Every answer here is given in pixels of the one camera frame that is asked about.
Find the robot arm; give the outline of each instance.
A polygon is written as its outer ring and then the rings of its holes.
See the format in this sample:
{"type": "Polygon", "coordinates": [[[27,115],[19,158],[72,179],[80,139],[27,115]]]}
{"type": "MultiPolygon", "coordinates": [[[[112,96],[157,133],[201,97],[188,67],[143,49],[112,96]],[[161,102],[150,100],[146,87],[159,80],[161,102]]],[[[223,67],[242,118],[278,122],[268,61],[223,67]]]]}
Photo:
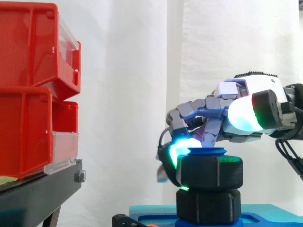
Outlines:
{"type": "MultiPolygon", "coordinates": [[[[178,105],[167,114],[172,142],[159,145],[160,161],[168,163],[170,146],[182,137],[194,138],[204,148],[222,140],[258,140],[263,133],[277,139],[303,140],[303,117],[290,107],[303,108],[303,85],[296,87],[283,87],[274,75],[249,72],[219,83],[205,99],[178,105]]],[[[161,169],[167,173],[171,167],[161,169]]]]}
{"type": "Polygon", "coordinates": [[[194,102],[187,102],[177,106],[167,114],[166,123],[169,125],[169,132],[172,139],[189,136],[187,124],[195,117],[204,117],[204,125],[196,131],[193,137],[201,141],[204,147],[213,147],[219,134],[226,108],[234,99],[224,99],[221,97],[207,97],[194,102]]]}

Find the black metal shelf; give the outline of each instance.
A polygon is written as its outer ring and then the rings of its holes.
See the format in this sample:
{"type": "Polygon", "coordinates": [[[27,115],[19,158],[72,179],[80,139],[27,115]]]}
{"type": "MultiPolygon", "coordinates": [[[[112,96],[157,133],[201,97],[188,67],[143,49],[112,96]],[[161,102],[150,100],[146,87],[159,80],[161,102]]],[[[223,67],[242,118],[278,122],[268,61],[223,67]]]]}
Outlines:
{"type": "Polygon", "coordinates": [[[80,189],[82,160],[53,175],[0,186],[0,227],[55,227],[60,206],[80,189]]]}

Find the orange object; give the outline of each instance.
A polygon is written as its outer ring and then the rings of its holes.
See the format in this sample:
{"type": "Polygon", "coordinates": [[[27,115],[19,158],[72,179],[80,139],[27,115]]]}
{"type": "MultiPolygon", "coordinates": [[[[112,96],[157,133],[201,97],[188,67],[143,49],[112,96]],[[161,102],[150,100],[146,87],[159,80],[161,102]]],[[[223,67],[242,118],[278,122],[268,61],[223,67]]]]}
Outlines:
{"type": "Polygon", "coordinates": [[[0,110],[0,176],[22,179],[77,156],[77,103],[52,103],[46,87],[0,87],[0,110]],[[55,137],[64,144],[56,144],[55,137]]]}
{"type": "Polygon", "coordinates": [[[48,87],[65,100],[80,92],[80,50],[52,3],[0,1],[0,86],[48,87]]]}

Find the robotic hand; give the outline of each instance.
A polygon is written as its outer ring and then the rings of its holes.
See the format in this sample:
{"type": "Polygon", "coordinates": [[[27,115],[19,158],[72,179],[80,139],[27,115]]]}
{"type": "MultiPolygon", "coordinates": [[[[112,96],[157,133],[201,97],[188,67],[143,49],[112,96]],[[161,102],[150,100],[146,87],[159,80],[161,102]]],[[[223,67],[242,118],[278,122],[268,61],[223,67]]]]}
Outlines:
{"type": "Polygon", "coordinates": [[[176,179],[178,155],[188,148],[212,148],[217,141],[249,142],[262,134],[276,138],[276,146],[303,179],[303,161],[287,140],[303,140],[303,85],[283,87],[275,75],[249,72],[220,82],[205,99],[187,102],[169,111],[159,141],[158,182],[176,179]],[[165,132],[172,141],[162,145],[165,132]],[[292,158],[283,143],[294,153],[292,158]]]}

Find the metal bolt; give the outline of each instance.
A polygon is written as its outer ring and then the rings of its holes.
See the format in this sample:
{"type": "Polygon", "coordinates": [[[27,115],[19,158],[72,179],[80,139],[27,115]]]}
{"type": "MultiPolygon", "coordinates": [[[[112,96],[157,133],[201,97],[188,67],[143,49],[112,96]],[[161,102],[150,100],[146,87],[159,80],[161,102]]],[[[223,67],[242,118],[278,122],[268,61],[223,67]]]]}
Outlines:
{"type": "Polygon", "coordinates": [[[86,171],[85,170],[79,170],[78,172],[78,182],[83,183],[86,180],[86,171]]]}

